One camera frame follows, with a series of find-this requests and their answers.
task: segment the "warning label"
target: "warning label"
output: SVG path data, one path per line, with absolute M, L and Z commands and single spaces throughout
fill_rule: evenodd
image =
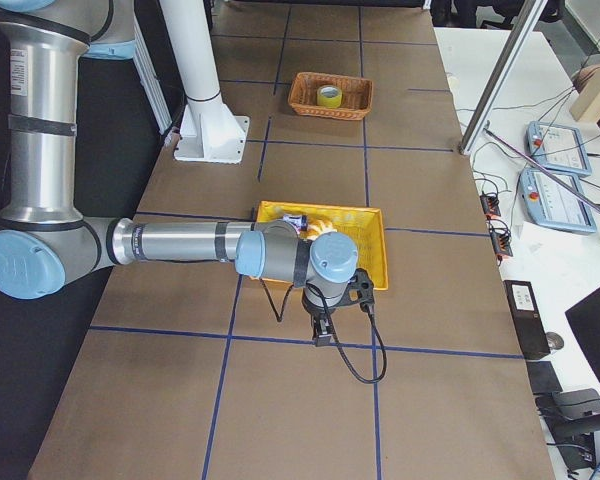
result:
M 11 95 L 28 95 L 27 51 L 11 49 Z

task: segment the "brown basket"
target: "brown basket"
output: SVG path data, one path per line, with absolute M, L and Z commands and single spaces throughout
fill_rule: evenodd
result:
M 342 104 L 338 108 L 316 105 L 318 88 L 335 85 L 342 90 Z M 300 72 L 289 92 L 289 105 L 298 115 L 335 118 L 337 120 L 362 120 L 371 111 L 373 82 L 365 78 Z

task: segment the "black box with white label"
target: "black box with white label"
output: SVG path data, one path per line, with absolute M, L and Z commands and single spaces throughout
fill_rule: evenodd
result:
M 509 309 L 524 358 L 539 360 L 551 353 L 530 282 L 505 280 Z

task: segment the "device screen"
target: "device screen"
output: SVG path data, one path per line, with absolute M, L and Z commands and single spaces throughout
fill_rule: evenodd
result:
M 572 225 L 589 225 L 582 203 L 575 195 L 541 172 L 534 172 L 533 177 L 540 194 L 542 213 L 548 220 Z M 569 175 L 556 177 L 575 188 L 575 182 Z
M 547 161 L 552 165 L 583 169 L 578 138 L 570 128 L 538 125 Z

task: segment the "light blue joint cap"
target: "light blue joint cap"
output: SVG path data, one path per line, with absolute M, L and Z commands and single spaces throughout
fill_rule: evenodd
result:
M 92 43 L 83 57 L 97 60 L 129 60 L 136 53 L 136 41 L 120 43 Z
M 55 0 L 0 0 L 0 8 L 10 12 L 32 12 L 51 5 Z
M 260 278 L 264 271 L 266 246 L 262 232 L 244 232 L 236 247 L 236 272 Z
M 310 258 L 313 269 L 322 278 L 344 283 L 356 272 L 358 248 L 344 233 L 325 233 L 311 244 Z
M 57 292 L 65 282 L 58 255 L 28 233 L 0 231 L 0 291 L 30 300 Z

